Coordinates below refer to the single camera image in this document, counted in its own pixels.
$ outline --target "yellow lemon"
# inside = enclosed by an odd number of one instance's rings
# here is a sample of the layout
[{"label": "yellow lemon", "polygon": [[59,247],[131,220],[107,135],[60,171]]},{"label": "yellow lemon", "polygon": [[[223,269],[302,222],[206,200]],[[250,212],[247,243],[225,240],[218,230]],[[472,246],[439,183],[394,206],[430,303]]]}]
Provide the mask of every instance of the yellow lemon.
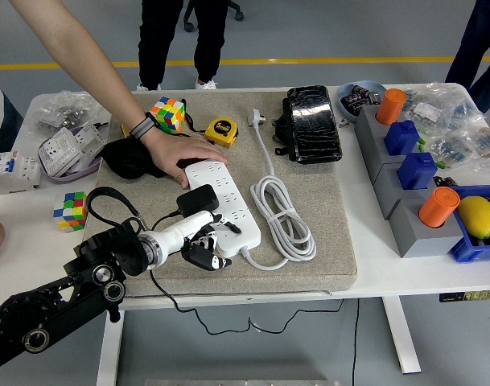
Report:
[{"label": "yellow lemon", "polygon": [[471,195],[461,199],[457,211],[469,235],[477,239],[490,237],[490,203],[484,197]]}]

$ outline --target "chair wheel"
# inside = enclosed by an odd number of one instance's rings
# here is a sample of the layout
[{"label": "chair wheel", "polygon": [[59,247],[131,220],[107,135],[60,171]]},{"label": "chair wheel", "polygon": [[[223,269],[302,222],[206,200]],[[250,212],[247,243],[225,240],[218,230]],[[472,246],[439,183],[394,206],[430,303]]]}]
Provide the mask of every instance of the chair wheel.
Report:
[{"label": "chair wheel", "polygon": [[195,26],[193,26],[193,23],[184,23],[183,24],[183,29],[186,32],[193,32],[195,30]]}]

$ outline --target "smartwatch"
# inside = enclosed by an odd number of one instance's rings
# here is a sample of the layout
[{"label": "smartwatch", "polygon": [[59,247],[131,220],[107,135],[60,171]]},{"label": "smartwatch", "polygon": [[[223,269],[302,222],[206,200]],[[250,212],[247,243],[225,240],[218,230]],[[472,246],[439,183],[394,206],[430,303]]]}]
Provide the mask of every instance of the smartwatch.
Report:
[{"label": "smartwatch", "polygon": [[157,119],[155,119],[152,113],[147,111],[145,115],[146,118],[144,119],[144,121],[135,126],[132,131],[130,131],[130,135],[132,135],[132,137],[134,137],[135,139],[139,139],[140,137],[145,135],[145,133],[147,133],[148,130],[154,126],[157,128],[160,127],[159,122],[157,121]]}]

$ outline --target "sneaker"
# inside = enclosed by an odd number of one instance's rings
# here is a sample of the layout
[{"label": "sneaker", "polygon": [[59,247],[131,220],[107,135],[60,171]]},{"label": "sneaker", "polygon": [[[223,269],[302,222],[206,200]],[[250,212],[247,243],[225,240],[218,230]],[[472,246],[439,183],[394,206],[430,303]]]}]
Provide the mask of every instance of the sneaker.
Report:
[{"label": "sneaker", "polygon": [[214,83],[214,80],[210,80],[206,84],[198,83],[198,80],[195,83],[196,90],[216,90],[217,83]]},{"label": "sneaker", "polygon": [[138,91],[160,91],[161,85],[157,86],[155,90],[149,90],[148,87],[142,85],[142,83],[138,84]]}]

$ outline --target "orange cup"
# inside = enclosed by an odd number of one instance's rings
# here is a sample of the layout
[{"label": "orange cup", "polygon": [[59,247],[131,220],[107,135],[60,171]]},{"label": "orange cup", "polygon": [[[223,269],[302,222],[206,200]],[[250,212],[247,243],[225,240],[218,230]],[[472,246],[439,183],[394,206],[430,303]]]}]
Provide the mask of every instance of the orange cup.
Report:
[{"label": "orange cup", "polygon": [[427,227],[439,228],[458,207],[459,201],[461,198],[454,189],[437,187],[420,208],[418,217]]},{"label": "orange cup", "polygon": [[406,93],[398,88],[390,88],[386,91],[379,111],[377,111],[377,121],[382,125],[391,125],[396,122],[406,99]]}]

